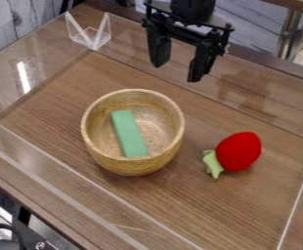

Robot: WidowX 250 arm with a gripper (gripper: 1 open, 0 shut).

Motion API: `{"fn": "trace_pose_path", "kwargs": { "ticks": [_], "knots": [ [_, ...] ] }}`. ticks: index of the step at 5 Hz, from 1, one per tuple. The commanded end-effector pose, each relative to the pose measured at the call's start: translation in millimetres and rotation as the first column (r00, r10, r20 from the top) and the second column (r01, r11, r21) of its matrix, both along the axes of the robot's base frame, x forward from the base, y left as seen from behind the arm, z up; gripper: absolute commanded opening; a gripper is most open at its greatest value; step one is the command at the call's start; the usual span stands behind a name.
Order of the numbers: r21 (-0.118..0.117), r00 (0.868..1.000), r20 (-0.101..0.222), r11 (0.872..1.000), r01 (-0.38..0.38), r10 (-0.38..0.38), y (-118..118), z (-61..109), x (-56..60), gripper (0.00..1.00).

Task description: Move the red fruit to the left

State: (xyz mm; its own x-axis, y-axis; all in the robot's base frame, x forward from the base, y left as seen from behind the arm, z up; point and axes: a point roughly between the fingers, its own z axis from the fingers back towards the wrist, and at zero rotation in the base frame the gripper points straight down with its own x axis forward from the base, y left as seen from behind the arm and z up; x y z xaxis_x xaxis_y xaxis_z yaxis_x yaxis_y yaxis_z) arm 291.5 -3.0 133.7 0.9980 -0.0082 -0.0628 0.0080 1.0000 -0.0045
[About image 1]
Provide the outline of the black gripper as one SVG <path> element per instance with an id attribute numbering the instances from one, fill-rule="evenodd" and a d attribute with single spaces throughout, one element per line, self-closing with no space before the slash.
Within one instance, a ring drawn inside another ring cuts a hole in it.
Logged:
<path id="1" fill-rule="evenodd" d="M 209 38 L 217 47 L 207 41 L 196 46 L 195 57 L 189 62 L 188 81 L 199 82 L 211 72 L 216 56 L 227 51 L 228 38 L 235 27 L 213 14 L 213 1 L 145 1 L 147 18 L 165 25 L 179 27 L 181 33 L 197 33 L 197 37 Z M 171 37 L 155 26 L 148 27 L 148 46 L 151 63 L 161 67 L 171 56 Z"/>

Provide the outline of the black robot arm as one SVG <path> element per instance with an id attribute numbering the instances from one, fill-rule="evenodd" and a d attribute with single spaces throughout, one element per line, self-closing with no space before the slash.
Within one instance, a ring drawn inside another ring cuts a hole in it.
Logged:
<path id="1" fill-rule="evenodd" d="M 145 0 L 144 5 L 151 64 L 160 68 L 168 63 L 173 39 L 189 44 L 196 51 L 187 81 L 199 82 L 211 72 L 216 57 L 225 54 L 232 23 L 213 15 L 215 0 Z"/>

